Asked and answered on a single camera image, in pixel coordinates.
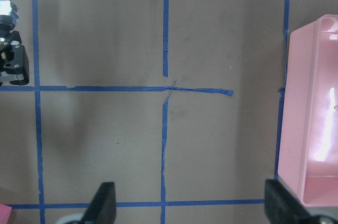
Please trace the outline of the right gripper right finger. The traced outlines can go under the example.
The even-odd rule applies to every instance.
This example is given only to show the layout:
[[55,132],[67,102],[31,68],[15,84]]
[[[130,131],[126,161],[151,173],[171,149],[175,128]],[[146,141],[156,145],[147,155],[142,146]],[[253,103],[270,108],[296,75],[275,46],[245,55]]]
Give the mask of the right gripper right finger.
[[312,223],[312,216],[278,180],[265,181],[264,212],[273,224]]

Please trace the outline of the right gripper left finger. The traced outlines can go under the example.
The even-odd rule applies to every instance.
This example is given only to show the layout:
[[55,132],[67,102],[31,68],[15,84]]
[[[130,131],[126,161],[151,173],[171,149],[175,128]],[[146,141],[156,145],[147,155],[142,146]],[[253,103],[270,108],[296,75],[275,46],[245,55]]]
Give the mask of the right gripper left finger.
[[86,209],[82,223],[113,224],[116,220],[116,192],[114,182],[104,182]]

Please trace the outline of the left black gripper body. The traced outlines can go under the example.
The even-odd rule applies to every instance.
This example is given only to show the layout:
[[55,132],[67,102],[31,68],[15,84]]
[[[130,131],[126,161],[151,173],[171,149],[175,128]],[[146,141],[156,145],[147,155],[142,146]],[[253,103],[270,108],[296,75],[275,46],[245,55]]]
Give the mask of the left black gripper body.
[[29,59],[18,31],[1,31],[1,86],[30,82]]

